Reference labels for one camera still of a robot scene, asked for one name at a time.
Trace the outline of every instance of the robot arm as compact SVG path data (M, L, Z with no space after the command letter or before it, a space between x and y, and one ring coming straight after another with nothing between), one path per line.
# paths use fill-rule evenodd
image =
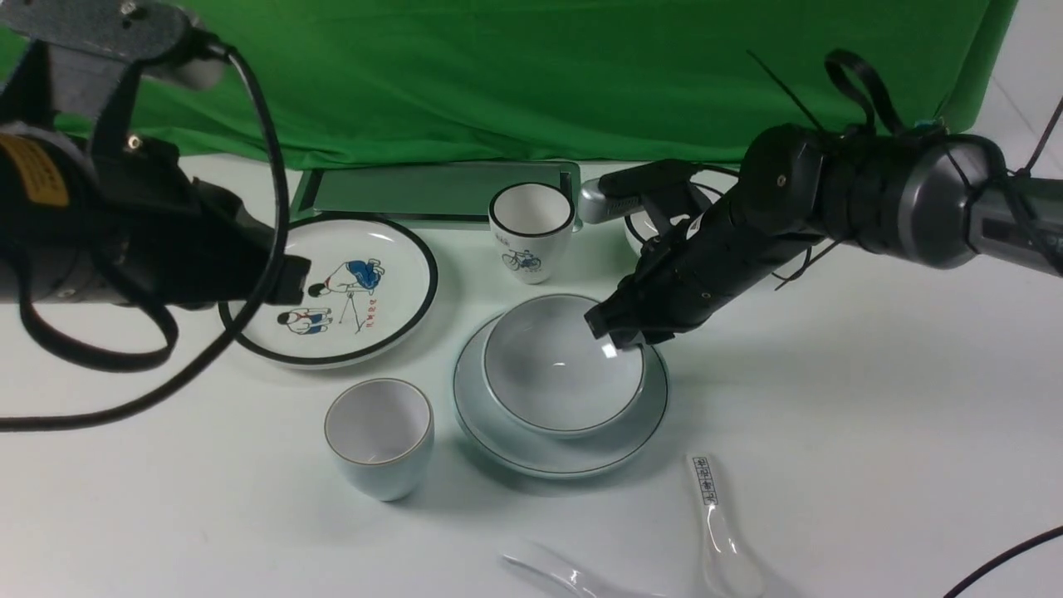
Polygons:
M0 89L0 186L6 193L0 202L0 303L19 305L38 345L86 368L139 372L166 361L176 342L166 306L203 309L238 298L257 306L250 298L258 287L269 304L302 301L309 260L271 258L280 230L253 220L232 192L189 181L175 146L130 132L142 75L206 88L221 78L223 61L235 58L247 81L235 49L203 30L195 15L153 2L0 2L0 24L29 38ZM252 87L260 96L257 83ZM88 119L91 133L81 138L56 131L58 114ZM283 165L271 161L277 193L286 195L276 183ZM271 261L276 272L267 271ZM51 328L34 309L40 303L137 308L167 346L140 355L91 347Z
M982 253L1063 274L1063 182L1010 176L983 137L935 126L900 136L775 126L710 206L690 184L699 170L662 160L584 185L584 221L642 206L660 232L587 313L595 338L620 348L669 341L828 238L940 269Z

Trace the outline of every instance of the ceramic spoon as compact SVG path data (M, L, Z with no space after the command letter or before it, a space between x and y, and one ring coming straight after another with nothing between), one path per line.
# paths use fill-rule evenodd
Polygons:
M612 582L570 563L545 546L521 542L503 551L502 559L512 567L530 571L551 580L556 595L571 598L665 598L618 587Z
M688 455L686 468L702 513L702 567L709 587L725 598L760 598L764 580L727 525L708 456Z

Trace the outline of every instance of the green cloth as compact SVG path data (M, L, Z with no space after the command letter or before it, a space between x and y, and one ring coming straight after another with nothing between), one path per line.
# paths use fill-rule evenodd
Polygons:
M758 53L831 127L860 120L830 86L841 47L909 122L968 127L1016 0L182 0L261 80L288 166L476 158L735 160L800 113ZM22 41L0 36L0 66ZM185 153L261 157L233 73L192 92L142 86L141 134Z

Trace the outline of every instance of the white saucer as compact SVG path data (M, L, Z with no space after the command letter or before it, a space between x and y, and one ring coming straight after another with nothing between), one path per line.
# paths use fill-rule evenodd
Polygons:
M263 306L237 339L284 365L324 370L378 356L424 320L436 295L436 258L394 222L322 213L292 224L287 252L311 261L303 303ZM219 304L222 322L242 306Z
M454 412L472 444L514 472L547 479L588 478L615 469L653 438L668 411L668 369L654 348L646 351L642 396L620 422L601 433L556 439L533 432L506 414L484 382L483 352L497 318L466 343L454 369Z

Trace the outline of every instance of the plate with cartoon print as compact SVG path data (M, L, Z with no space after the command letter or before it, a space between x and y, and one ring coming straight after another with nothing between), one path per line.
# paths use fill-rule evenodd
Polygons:
M287 253L310 259L303 303L263 306L237 342L304 370L368 360L406 339L428 312L439 271L432 251L394 222L322 213L291 225ZM229 326L242 302L219 304Z

